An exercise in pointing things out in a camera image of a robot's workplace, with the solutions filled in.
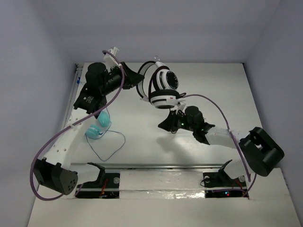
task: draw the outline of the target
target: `white wall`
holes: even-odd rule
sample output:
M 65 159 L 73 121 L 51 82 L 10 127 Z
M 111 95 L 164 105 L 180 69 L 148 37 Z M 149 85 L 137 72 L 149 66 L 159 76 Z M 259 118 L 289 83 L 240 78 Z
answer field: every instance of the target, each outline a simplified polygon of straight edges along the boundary
M 31 3 L 0 1 L 0 222 L 27 226 L 34 195 L 29 168 L 59 129 L 74 64 Z
M 75 62 L 245 62 L 280 0 L 32 0 Z
M 302 0 L 280 3 L 244 66 L 262 124 L 285 151 L 282 170 L 302 222 Z

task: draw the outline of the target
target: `white table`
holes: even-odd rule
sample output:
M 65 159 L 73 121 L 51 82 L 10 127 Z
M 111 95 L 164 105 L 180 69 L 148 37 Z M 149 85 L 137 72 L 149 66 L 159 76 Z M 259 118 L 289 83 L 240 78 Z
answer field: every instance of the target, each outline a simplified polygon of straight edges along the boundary
M 128 65 L 131 69 L 137 70 L 141 64 Z M 85 79 L 87 66 L 88 64 L 84 65 L 81 81 Z M 223 109 L 232 128 L 250 130 L 254 126 L 261 126 L 242 64 L 171 63 L 168 66 L 178 76 L 180 92 L 203 94 L 213 99 Z M 189 98 L 187 105 L 198 106 L 207 122 L 225 127 L 219 111 L 208 101 Z M 157 125 L 167 117 L 168 111 L 157 110 L 150 104 L 140 101 L 135 89 L 122 91 L 109 107 L 109 111 L 113 122 L 112 129 L 126 135 L 126 144 L 106 163 L 207 166 L 238 158 L 236 150 L 199 144 L 190 132 L 179 130 L 173 136 L 157 128 Z M 92 145 L 102 157 L 107 157 L 122 142 L 119 136 L 108 133 L 107 137 L 93 141 Z M 84 139 L 76 151 L 73 162 L 101 163 Z M 138 187 L 142 187 L 141 189 L 146 189 L 148 185 L 152 190 L 152 187 L 161 187 L 163 183 L 155 178 L 155 175 L 147 178 L 146 175 L 136 172 L 121 173 L 120 181 L 124 182 L 122 186 L 124 189 L 131 189 L 136 183 Z M 190 183 L 191 190 L 203 190 L 198 185 L 200 173 L 193 173 L 186 179 L 174 183 L 169 180 L 168 187 L 172 187 L 170 188 L 172 190 L 186 190 Z M 39 187 L 39 193 L 45 197 L 57 195 L 56 192 L 42 186 Z M 163 199 L 144 194 L 140 196 L 124 194 L 121 197 L 123 198 L 111 200 L 58 199 L 52 202 L 36 199 L 28 226 L 300 226 L 279 169 L 273 170 L 266 178 L 257 177 L 250 191 L 250 200 Z
M 85 63 L 77 96 L 85 82 L 89 63 Z M 137 71 L 141 63 L 129 63 Z M 258 112 L 242 64 L 167 64 L 179 79 L 180 93 L 203 94 L 213 99 L 225 113 L 230 126 L 236 130 L 251 130 L 261 126 Z M 156 69 L 150 68 L 146 76 L 145 89 Z M 114 92 L 107 96 L 110 100 Z M 196 105 L 208 123 L 226 128 L 225 122 L 216 107 L 199 97 L 187 99 L 187 106 Z M 208 146 L 198 143 L 192 133 L 179 130 L 172 135 L 157 126 L 167 116 L 168 110 L 159 110 L 140 100 L 135 88 L 123 90 L 117 100 L 108 108 L 112 120 L 111 130 L 120 131 L 126 136 L 126 144 L 106 163 L 138 165 L 212 165 L 223 164 L 238 158 L 235 149 Z M 123 137 L 107 133 L 101 140 L 90 140 L 94 150 L 105 159 L 123 143 Z M 102 163 L 90 149 L 83 137 L 74 163 Z

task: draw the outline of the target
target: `headphones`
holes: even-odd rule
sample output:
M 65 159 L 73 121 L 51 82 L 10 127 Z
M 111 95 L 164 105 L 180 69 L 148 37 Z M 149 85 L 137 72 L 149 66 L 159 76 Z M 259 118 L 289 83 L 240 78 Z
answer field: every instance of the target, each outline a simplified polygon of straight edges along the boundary
M 146 71 L 152 65 L 156 65 L 157 69 L 151 76 L 148 96 L 144 92 L 143 81 L 136 86 L 139 96 L 143 101 L 150 102 L 158 109 L 171 109 L 180 104 L 181 100 L 178 99 L 182 98 L 185 94 L 179 94 L 176 91 L 179 86 L 178 78 L 165 64 L 160 61 L 147 61 L 139 68 L 138 73 L 145 76 Z M 152 84 L 155 88 L 154 92 L 151 91 Z
M 110 125 L 110 118 L 108 116 L 108 114 L 104 111 L 101 111 L 101 113 L 99 114 L 97 120 L 99 121 L 100 125 L 102 128 L 107 128 Z M 85 135 L 90 138 L 90 139 L 97 139 L 99 135 L 102 135 L 102 129 L 95 125 L 92 124 L 87 130 Z

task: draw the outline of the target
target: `gray wall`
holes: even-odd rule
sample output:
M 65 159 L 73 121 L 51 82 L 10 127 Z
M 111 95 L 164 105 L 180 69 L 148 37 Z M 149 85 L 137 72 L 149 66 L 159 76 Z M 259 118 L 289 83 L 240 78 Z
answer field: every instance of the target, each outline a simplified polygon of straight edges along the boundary
M 280 3 L 244 66 L 262 124 L 285 151 L 282 170 L 302 222 L 302 0 Z
M 280 0 L 32 0 L 75 62 L 244 62 Z
M 25 0 L 0 1 L 0 31 L 0 225 L 22 227 L 30 163 L 60 127 L 74 64 Z

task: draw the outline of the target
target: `black and white headphones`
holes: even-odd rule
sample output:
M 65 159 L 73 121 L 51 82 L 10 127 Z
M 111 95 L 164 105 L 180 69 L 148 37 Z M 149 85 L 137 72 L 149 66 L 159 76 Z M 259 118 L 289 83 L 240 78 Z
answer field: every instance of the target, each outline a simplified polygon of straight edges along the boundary
M 179 86 L 177 76 L 169 70 L 169 68 L 160 61 L 147 61 L 144 63 L 138 73 L 145 76 L 150 66 L 156 65 L 157 69 L 151 76 L 148 87 L 148 96 L 143 89 L 143 81 L 137 85 L 137 92 L 145 102 L 150 102 L 158 109 L 170 109 L 179 105 L 185 94 L 179 94 L 176 89 Z

